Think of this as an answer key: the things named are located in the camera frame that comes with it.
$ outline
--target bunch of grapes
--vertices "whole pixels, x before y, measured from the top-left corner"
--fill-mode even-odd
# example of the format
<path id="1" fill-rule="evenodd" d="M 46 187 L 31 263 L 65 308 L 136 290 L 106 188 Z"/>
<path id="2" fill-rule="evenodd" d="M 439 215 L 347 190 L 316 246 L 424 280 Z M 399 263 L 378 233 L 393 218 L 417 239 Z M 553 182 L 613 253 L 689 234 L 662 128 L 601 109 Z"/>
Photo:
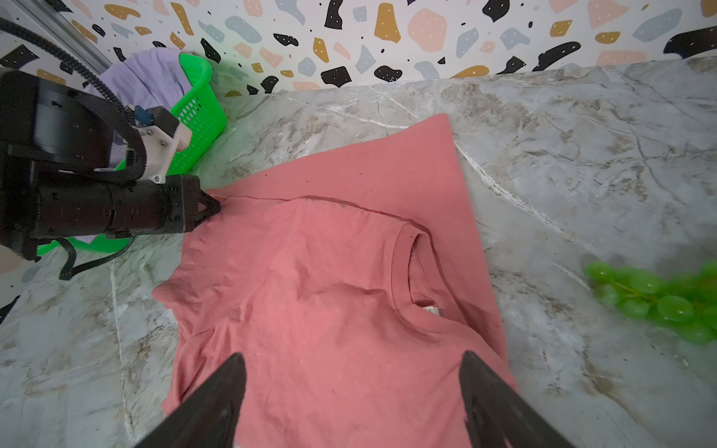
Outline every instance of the bunch of grapes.
<path id="1" fill-rule="evenodd" d="M 717 261 L 705 263 L 698 275 L 677 274 L 669 282 L 650 271 L 600 260 L 588 264 L 585 274 L 595 297 L 628 319 L 671 328 L 695 345 L 717 338 Z"/>

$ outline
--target purple cloth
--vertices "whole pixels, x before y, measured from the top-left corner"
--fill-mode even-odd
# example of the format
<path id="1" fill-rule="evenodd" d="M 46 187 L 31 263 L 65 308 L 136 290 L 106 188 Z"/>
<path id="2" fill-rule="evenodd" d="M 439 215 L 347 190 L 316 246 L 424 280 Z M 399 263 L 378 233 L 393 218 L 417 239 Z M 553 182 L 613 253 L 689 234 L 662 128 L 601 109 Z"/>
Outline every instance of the purple cloth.
<path id="1" fill-rule="evenodd" d="M 144 109 L 164 106 L 170 110 L 190 89 L 191 83 L 179 64 L 181 52 L 171 48 L 153 48 L 133 54 L 100 75 L 124 105 L 139 105 Z M 92 85 L 85 92 L 102 96 Z M 117 134 L 112 144 L 110 166 L 117 166 L 125 158 L 127 144 Z"/>

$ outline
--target pink t-shirt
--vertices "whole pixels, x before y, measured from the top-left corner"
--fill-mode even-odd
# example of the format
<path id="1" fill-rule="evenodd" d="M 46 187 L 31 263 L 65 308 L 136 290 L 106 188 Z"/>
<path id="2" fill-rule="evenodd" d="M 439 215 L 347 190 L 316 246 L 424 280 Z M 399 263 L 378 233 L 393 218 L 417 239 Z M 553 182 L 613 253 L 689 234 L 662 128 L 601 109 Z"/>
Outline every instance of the pink t-shirt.
<path id="1" fill-rule="evenodd" d="M 470 446 L 463 352 L 514 382 L 445 115 L 213 194 L 154 291 L 180 331 L 165 411 L 241 352 L 242 448 Z"/>

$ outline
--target green laundry basket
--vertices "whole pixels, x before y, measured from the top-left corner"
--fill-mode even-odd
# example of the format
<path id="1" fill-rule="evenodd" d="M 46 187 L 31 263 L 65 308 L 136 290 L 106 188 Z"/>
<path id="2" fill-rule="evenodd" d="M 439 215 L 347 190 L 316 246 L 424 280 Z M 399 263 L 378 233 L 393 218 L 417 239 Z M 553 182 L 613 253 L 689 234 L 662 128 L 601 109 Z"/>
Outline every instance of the green laundry basket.
<path id="1" fill-rule="evenodd" d="M 169 170 L 167 170 L 168 176 L 185 174 L 189 171 L 227 126 L 227 116 L 209 86 L 209 80 L 212 78 L 212 66 L 205 59 L 187 53 L 179 55 L 179 64 L 184 69 L 192 88 L 169 112 L 191 130 L 191 142 L 187 149 L 174 155 Z M 124 168 L 125 161 L 122 161 L 116 170 Z M 89 244 L 72 237 L 68 240 L 78 250 L 104 254 L 117 252 L 129 242 L 127 238 L 107 239 L 105 235 L 99 235 Z M 45 255 L 59 245 L 60 243 L 53 241 L 38 246 L 37 254 Z"/>

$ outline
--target marble table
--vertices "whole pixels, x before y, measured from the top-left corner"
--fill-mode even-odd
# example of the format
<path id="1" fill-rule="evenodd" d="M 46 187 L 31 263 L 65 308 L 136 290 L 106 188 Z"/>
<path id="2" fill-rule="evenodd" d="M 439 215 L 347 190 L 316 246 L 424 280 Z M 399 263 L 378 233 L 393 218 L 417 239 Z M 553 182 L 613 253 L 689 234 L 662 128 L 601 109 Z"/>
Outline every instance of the marble table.
<path id="1" fill-rule="evenodd" d="M 522 396 L 578 447 L 714 445 L 717 343 L 625 320 L 581 265 L 717 258 L 717 58 L 223 101 L 204 188 L 447 113 Z M 46 257 L 0 325 L 3 445 L 126 447 L 160 422 L 177 330 L 151 291 L 180 251 L 139 237 L 71 282 Z"/>

